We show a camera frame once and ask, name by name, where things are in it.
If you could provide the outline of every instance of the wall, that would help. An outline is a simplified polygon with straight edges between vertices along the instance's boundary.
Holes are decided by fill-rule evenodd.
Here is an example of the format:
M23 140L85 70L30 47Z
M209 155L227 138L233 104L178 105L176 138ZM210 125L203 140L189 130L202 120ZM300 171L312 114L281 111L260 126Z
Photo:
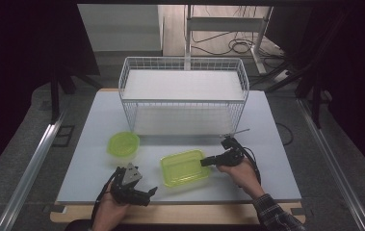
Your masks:
M95 51L159 51L162 8L156 5L78 4Z

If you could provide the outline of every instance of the wire basket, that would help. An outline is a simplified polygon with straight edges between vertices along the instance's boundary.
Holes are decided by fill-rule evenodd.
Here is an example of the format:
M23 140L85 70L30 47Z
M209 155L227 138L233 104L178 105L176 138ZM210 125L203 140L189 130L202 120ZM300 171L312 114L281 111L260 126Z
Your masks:
M248 77L238 58L128 57L118 91L140 136L219 136L236 132Z

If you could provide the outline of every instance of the floor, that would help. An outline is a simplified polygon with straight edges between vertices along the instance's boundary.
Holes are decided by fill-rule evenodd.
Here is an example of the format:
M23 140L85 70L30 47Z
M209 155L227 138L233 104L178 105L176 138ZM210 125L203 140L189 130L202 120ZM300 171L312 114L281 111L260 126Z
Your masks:
M209 13L213 13L212 10L211 8L207 9ZM183 14L181 11L177 11L177 13L174 13L174 15ZM166 39L176 42L176 38L166 36ZM223 51L222 45L209 45L206 49L213 49L212 46L215 49L220 48L220 50L213 50L213 52ZM180 46L175 47L177 48L174 51L164 49L164 54L169 52L167 54L176 55L180 54L176 52L183 51ZM117 76L121 70L123 58L113 57L110 54L96 54L101 76L93 76L93 78L105 88L116 87ZM258 76L254 62L251 59L244 59L244 62L250 82L256 84L252 86L253 90L262 90L277 81L276 75ZM271 66L280 65L279 60L270 62L272 62L269 63ZM274 68L268 67L268 70L273 71ZM54 209L54 201L96 93L96 89L75 77L73 77L73 81L77 87L75 94L62 94L62 100L71 102L63 126L71 128L72 135L69 140L65 140L64 137L55 139L55 145L50 148L43 162L39 175L16 218L13 230L64 230L67 226L65 223L51 222L49 213ZM267 97L275 122L284 124L288 128L277 125L277 130L282 138L291 168L300 188L301 203L306 214L305 226L307 230L359 230L346 200L334 181L334 176L330 172L323 153L315 142L300 110L298 99L294 96L296 85L297 82L267 94ZM0 158L0 217L50 121L49 93L48 85L34 91L32 107ZM326 104L322 105L320 119L323 126L322 132L365 209L365 158L338 126L327 110ZM245 226L212 225L121 225L118 228L118 230L146 229L249 230Z
M193 6L192 16L217 17L263 17L266 7L222 7ZM164 6L164 56L184 56L185 54L185 20L188 9L185 6ZM258 33L200 32L194 31L191 37L193 56L224 54L225 56L249 56L249 52L239 54L231 50L233 39L256 41ZM268 39L262 41L261 47L269 53L276 52ZM238 45L235 50L246 52L246 45Z

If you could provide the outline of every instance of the white table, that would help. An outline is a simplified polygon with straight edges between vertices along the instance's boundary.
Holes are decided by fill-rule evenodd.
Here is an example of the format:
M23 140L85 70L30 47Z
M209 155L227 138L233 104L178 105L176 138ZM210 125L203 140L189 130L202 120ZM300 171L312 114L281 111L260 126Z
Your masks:
M238 130L249 132L235 138L250 148L257 159L262 186L279 202L300 201L300 191L287 160L274 119L262 91L251 91ZM109 138L117 132L128 131L118 93L102 90L91 106L84 130L59 192L61 204L93 204L102 186L117 167L107 152ZM221 204L250 202L230 178L215 167L208 178L175 188L163 184L160 159L190 149L201 149L205 155L223 153L219 138L152 138L141 137L141 146L133 160L143 179L136 189L147 191L158 187L151 204Z

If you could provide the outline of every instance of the human hand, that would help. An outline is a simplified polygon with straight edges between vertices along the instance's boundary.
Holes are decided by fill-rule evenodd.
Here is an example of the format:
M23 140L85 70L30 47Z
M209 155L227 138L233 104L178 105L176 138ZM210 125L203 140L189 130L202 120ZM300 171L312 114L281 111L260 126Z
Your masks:
M111 184L101 198L100 205L95 214L92 231L110 231L114 229L125 217L130 206L129 204L118 204L110 194L110 188Z
M245 193L251 198L257 199L264 195L263 188L257 181L256 173L254 172L251 162L245 158L235 167L217 166L220 172L225 172L230 175L233 182L243 188Z

